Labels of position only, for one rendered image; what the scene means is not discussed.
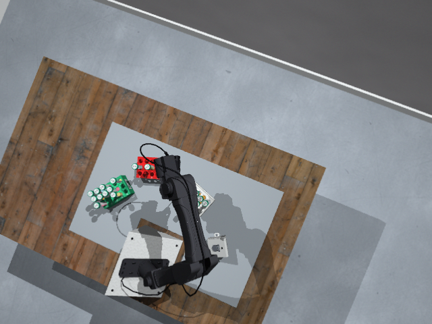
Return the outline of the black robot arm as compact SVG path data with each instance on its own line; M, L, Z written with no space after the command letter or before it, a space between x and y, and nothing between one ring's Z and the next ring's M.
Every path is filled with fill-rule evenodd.
M163 156L153 161L180 174L181 161L178 155ZM184 239L185 261L169 266L168 259L123 259L119 270L120 277L142 277L144 287L152 290L173 283L181 286L202 277L203 259L204 276L219 262L217 255L211 254L203 234L198 213L198 191L193 176L183 175L190 191L189 196L186 183L180 175L158 165L155 165L155 170L161 183L161 196L172 201L178 215Z

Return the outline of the white tube rack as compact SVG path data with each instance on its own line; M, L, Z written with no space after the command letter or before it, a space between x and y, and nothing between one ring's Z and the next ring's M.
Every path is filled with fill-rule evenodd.
M200 206L198 207L198 213L199 213L199 217L200 217L213 204L215 199L208 192L206 192L201 186L199 186L197 183L196 183L196 188L198 191L201 191L201 195L199 195L199 196L205 195L206 199L204 199L204 200L210 200L211 201L211 203L209 203L208 206L206 206L206 207L204 207L202 205L202 203L200 204Z

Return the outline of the green test tube rack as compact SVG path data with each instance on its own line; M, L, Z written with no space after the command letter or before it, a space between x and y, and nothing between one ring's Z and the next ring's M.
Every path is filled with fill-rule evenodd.
M117 203L121 202L125 198L127 198L127 197L129 197L135 193L125 175L120 175L116 179L121 179L122 182L121 183L115 183L115 184L111 184L109 182L106 185L111 184L112 187L119 187L119 191L117 191L117 192L121 192L123 195L119 196L119 197L115 197L115 198L111 198L109 195L109 197L105 198L104 200L100 200L101 203L107 202L107 205L103 206L104 209L111 208L112 206L116 205Z

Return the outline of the grey bench mat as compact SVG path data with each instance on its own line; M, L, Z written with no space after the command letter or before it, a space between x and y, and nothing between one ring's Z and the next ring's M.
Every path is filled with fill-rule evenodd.
M191 174L215 199L200 222L207 245L214 233L226 236L228 257L218 258L198 291L236 308L284 194L278 189L112 122L69 230L119 254L141 218L182 236L160 179L137 178L132 169L145 143L180 156L180 174ZM88 191L118 176L126 176L135 193L111 208L94 208L100 201L92 202Z

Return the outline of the red test tube rack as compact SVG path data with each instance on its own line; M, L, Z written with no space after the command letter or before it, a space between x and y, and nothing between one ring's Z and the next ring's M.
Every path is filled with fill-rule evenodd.
M156 159L156 157L146 157L146 158L148 160L152 161L152 162L154 162L153 160ZM154 170L152 170L152 169L146 170L144 168L144 166L146 164L150 164L150 165L153 165L153 166L155 166L155 164L147 161L144 157L138 157L137 164L142 166L142 169L137 169L137 172L136 172L136 177L137 178L159 179L159 178L157 178L157 174L156 174L155 168L154 168Z

